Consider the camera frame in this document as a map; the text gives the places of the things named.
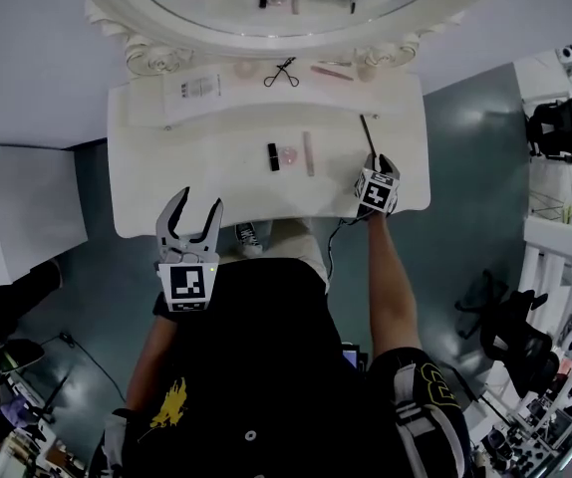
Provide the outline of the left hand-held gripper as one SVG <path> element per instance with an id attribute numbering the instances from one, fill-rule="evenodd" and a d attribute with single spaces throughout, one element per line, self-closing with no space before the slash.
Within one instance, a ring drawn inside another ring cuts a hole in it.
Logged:
<path id="1" fill-rule="evenodd" d="M 179 240 L 177 223 L 187 202 L 189 187 L 181 189 L 164 207 L 155 223 L 160 249 L 156 272 L 164 301 L 171 313 L 204 311 L 210 303 L 219 255 L 215 253 L 223 216 L 218 198 L 207 215 L 202 234 L 194 243 Z"/>

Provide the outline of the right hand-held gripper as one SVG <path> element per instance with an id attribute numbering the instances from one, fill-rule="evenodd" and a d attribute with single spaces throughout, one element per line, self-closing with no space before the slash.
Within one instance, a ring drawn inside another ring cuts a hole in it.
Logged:
<path id="1" fill-rule="evenodd" d="M 401 173 L 384 154 L 369 153 L 355 184 L 355 196 L 359 200 L 358 218 L 366 218 L 374 212 L 388 216 L 398 203 Z"/>

